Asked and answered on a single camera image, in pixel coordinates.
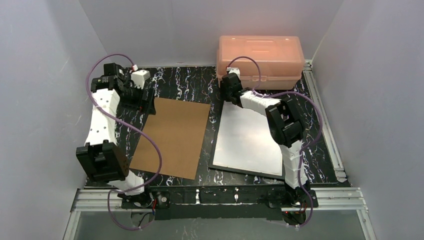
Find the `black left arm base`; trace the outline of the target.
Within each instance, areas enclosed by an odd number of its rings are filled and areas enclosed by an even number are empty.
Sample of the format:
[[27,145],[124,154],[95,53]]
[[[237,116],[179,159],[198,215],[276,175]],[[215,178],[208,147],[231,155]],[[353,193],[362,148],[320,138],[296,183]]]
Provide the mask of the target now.
[[148,191],[138,195],[118,193],[117,196],[122,199],[123,209],[168,209],[171,200],[167,191]]

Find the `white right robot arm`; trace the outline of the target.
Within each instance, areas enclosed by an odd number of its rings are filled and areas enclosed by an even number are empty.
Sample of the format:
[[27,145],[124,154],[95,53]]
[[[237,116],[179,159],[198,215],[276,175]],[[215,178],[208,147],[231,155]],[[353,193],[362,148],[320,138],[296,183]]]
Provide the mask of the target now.
[[292,99],[260,96],[242,87],[236,73],[224,75],[219,84],[223,100],[265,116],[272,139],[279,145],[284,167],[284,183],[296,190],[304,188],[307,177],[301,161],[305,124]]

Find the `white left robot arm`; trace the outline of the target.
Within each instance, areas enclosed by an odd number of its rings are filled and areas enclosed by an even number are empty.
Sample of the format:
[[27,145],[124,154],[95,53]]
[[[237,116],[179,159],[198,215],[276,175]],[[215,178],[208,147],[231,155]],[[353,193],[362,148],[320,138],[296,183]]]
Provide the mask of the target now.
[[92,182],[106,183],[135,196],[145,191],[144,180],[130,170],[126,154],[118,146],[116,115],[119,106],[142,114],[155,115],[155,90],[146,87],[151,77],[148,70],[132,67],[127,72],[121,65],[106,63],[103,75],[88,83],[94,103],[90,128],[83,146],[76,148],[76,157]]

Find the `brown cardboard backing board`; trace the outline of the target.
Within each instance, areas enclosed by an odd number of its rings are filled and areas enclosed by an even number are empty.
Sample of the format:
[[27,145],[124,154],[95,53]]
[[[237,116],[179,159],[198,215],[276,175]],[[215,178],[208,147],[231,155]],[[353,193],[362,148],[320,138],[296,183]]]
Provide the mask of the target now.
[[156,114],[147,117],[142,131],[161,152],[160,173],[194,180],[211,106],[161,97],[154,104]]

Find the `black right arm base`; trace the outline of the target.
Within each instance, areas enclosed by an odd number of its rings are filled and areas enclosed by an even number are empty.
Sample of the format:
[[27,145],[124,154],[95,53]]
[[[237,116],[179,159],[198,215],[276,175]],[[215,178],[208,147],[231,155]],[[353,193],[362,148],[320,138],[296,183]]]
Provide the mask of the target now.
[[289,226],[300,227],[308,222],[308,210],[319,206],[316,192],[305,184],[295,189],[289,186],[273,188],[266,194],[267,205],[272,209],[283,209],[282,218]]

